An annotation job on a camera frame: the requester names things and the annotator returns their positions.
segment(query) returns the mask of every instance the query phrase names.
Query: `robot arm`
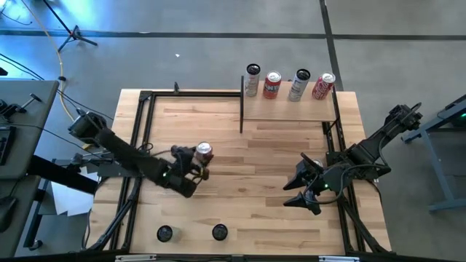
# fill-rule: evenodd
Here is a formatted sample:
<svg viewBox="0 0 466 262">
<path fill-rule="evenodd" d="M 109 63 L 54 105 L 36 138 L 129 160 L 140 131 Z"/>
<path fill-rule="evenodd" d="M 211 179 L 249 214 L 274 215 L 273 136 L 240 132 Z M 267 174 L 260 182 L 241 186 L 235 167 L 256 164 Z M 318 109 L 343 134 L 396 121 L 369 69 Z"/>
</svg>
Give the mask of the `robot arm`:
<svg viewBox="0 0 466 262">
<path fill-rule="evenodd" d="M 283 187 L 283 190 L 302 186 L 306 188 L 303 193 L 300 192 L 298 196 L 289 199 L 283 205 L 305 207 L 318 215 L 320 205 L 336 201 L 353 179 L 376 179 L 389 173 L 391 169 L 387 163 L 384 162 L 382 165 L 375 162 L 381 156 L 382 148 L 394 137 L 406 130 L 415 130 L 419 127 L 422 115 L 416 113 L 416 110 L 420 106 L 421 103 L 413 108 L 406 105 L 394 107 L 385 119 L 383 127 L 369 138 L 338 153 L 333 160 L 335 164 L 325 169 L 315 164 L 305 154 L 301 154 L 303 160 L 296 165 L 295 176 Z M 317 201 L 316 196 L 320 196 L 320 192 L 327 189 L 337 192 L 337 198 L 329 202 Z"/>
<path fill-rule="evenodd" d="M 170 188 L 183 196 L 191 197 L 201 180 L 208 179 L 207 166 L 213 156 L 193 161 L 195 148 L 173 146 L 171 154 L 174 163 L 150 156 L 145 151 L 133 148 L 117 137 L 106 126 L 106 120 L 93 112 L 80 112 L 80 116 L 68 128 L 70 134 L 84 143 L 102 146 L 114 155 L 114 160 L 135 177 L 143 176 L 158 186 Z M 186 176 L 192 174 L 199 178 L 194 182 Z"/>
</svg>

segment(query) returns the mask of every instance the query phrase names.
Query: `concrete floor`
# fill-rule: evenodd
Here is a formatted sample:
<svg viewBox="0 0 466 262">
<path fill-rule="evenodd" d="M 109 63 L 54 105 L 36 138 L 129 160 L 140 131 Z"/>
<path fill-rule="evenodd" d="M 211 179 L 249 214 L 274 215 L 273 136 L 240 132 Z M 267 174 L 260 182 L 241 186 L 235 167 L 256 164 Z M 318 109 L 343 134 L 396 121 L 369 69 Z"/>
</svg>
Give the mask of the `concrete floor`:
<svg viewBox="0 0 466 262">
<path fill-rule="evenodd" d="M 54 0 L 68 26 L 91 31 L 197 33 L 325 33 L 318 0 Z M 48 29 L 61 30 L 41 1 L 31 6 Z M 327 0 L 333 33 L 466 34 L 466 2 L 461 0 Z M 21 4 L 6 14 L 28 23 Z M 0 19 L 1 29 L 38 30 Z M 64 38 L 54 37 L 60 44 Z M 248 63 L 275 69 L 284 79 L 297 68 L 317 76 L 330 70 L 325 39 L 187 39 L 92 38 L 98 47 L 72 42 L 62 51 L 67 94 L 113 115 L 121 88 L 236 88 Z M 344 90 L 356 91 L 366 134 L 383 123 L 395 105 L 422 102 L 429 119 L 465 93 L 465 41 L 336 40 L 336 57 Z M 47 38 L 0 36 L 0 52 L 56 79 L 58 60 Z M 3 63 L 12 76 L 25 77 Z M 70 124 L 58 99 L 46 128 L 71 138 Z M 43 134 L 36 153 L 47 159 L 71 157 L 76 148 Z M 395 139 L 384 150 L 392 172 L 380 179 L 384 215 L 392 248 L 402 255 L 466 261 L 466 209 L 428 213 L 442 200 L 440 186 L 420 141 L 407 146 Z M 84 216 L 49 217 L 42 221 L 36 251 L 17 255 L 78 250 Z"/>
</svg>

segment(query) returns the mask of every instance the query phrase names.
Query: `yellow cable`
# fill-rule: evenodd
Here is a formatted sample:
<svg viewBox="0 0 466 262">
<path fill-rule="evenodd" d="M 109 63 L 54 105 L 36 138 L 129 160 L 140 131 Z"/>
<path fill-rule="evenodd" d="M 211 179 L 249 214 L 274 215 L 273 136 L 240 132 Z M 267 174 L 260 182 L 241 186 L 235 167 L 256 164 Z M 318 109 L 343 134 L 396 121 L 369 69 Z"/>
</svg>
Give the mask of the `yellow cable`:
<svg viewBox="0 0 466 262">
<path fill-rule="evenodd" d="M 24 0 L 21 0 L 22 3 L 25 5 L 25 7 L 29 10 L 29 12 L 31 13 L 31 15 L 34 17 L 34 19 L 36 20 L 36 22 L 40 25 L 40 27 L 42 28 L 43 32 L 47 35 L 47 38 L 50 40 L 50 42 L 52 43 L 52 46 L 53 46 L 53 49 L 55 50 L 55 52 L 57 53 L 57 57 L 58 57 L 58 61 L 60 61 L 60 76 L 63 76 L 63 61 L 61 60 L 61 55 L 60 55 L 60 52 L 58 52 L 58 48 L 57 48 L 57 45 L 55 44 L 55 42 L 53 41 L 53 38 L 49 35 L 49 32 L 47 31 L 47 29 L 45 29 L 44 25 L 42 25 L 41 21 L 38 19 L 38 17 L 32 12 L 32 10 L 28 7 L 28 5 L 24 2 Z M 66 104 L 65 102 L 63 101 L 63 92 L 65 90 L 65 82 L 60 80 L 60 102 L 61 102 L 61 105 L 63 107 L 63 110 L 65 110 L 66 114 L 70 117 L 71 121 L 74 121 L 74 118 L 73 116 L 71 115 L 70 111 L 68 110 L 68 108 L 66 107 Z"/>
</svg>

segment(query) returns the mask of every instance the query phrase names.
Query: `white can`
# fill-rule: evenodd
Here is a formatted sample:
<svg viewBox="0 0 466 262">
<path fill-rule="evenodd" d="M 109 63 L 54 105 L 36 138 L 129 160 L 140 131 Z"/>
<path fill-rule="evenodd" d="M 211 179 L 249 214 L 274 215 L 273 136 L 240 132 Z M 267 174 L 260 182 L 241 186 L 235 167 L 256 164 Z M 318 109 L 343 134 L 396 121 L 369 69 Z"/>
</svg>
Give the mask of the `white can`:
<svg viewBox="0 0 466 262">
<path fill-rule="evenodd" d="M 260 73 L 261 67 L 257 64 L 250 64 L 246 67 L 245 92 L 248 97 L 257 95 Z"/>
<path fill-rule="evenodd" d="M 293 84 L 291 85 L 290 93 L 288 94 L 288 99 L 291 102 L 298 102 L 301 100 L 307 83 L 311 78 L 311 73 L 306 69 L 299 69 L 294 75 Z"/>
</svg>

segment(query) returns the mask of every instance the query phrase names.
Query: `wooden tabletop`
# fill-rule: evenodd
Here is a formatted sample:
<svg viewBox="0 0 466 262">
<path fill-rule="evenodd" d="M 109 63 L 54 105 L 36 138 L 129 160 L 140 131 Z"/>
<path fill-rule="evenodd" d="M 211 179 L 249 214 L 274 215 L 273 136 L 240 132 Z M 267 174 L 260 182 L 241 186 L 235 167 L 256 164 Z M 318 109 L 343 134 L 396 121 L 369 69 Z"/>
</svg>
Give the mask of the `wooden tabletop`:
<svg viewBox="0 0 466 262">
<path fill-rule="evenodd" d="M 127 142 L 133 129 L 139 92 L 122 90 L 116 110 L 112 130 Z M 356 95 L 337 92 L 337 98 L 345 140 L 347 146 L 351 146 L 365 137 Z M 245 121 L 243 134 L 240 134 L 239 98 L 157 98 L 155 107 L 149 139 L 154 144 L 152 152 L 166 150 L 172 145 L 195 146 L 206 140 L 213 146 L 215 157 L 210 164 L 210 179 L 199 185 L 192 198 L 185 199 L 148 180 L 143 182 L 132 253 L 344 253 L 336 204 L 322 205 L 320 215 L 303 208 L 283 207 L 285 200 L 299 192 L 298 189 L 282 190 L 301 160 L 299 153 L 325 163 L 327 145 L 320 122 L 249 120 Z M 148 105 L 142 119 L 146 118 L 147 108 Z M 95 195 L 88 245 L 97 241 L 115 216 L 121 183 L 122 179 L 109 179 Z M 360 180 L 355 181 L 355 191 L 362 221 L 389 250 L 377 192 Z M 333 197 L 334 194 L 327 191 L 319 199 Z M 211 235 L 217 223 L 225 224 L 229 230 L 227 239 L 222 242 L 215 241 Z M 126 224 L 127 217 L 120 231 L 120 244 Z M 156 232 L 163 225 L 179 228 L 181 239 L 159 242 Z M 356 246 L 351 223 L 349 231 Z"/>
</svg>

